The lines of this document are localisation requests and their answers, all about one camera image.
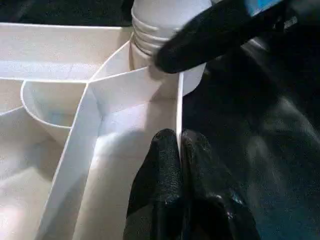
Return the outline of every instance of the gloved hand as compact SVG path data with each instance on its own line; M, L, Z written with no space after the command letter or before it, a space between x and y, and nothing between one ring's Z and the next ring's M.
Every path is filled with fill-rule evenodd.
M125 240L258 240L237 182L207 139L186 130L158 132L130 193Z
M221 0L197 15L154 57L167 73L185 71L275 28L288 0Z

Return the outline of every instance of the organizer compartment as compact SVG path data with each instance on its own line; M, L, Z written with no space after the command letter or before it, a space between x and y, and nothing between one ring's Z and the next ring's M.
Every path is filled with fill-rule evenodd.
M180 142L184 81L133 70L131 31L0 23L1 239L122 239L153 136Z
M131 32L129 27L0 23L0 77L87 81Z
M122 239L131 184L153 136L171 128L179 138L182 81L145 67L88 85L37 239Z
M33 240L63 148L23 107L0 116L0 236Z

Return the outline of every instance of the gloved finger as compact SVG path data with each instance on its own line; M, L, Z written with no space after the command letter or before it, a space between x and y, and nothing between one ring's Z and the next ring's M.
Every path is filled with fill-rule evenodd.
M285 11L286 0L222 0L193 18L155 55L164 72L185 71L270 29Z
M159 131L136 174L124 240L178 239L183 222L182 173L176 134Z
M200 133L182 133L183 161L188 161L192 189L191 227L209 239L259 240L255 220L238 183Z

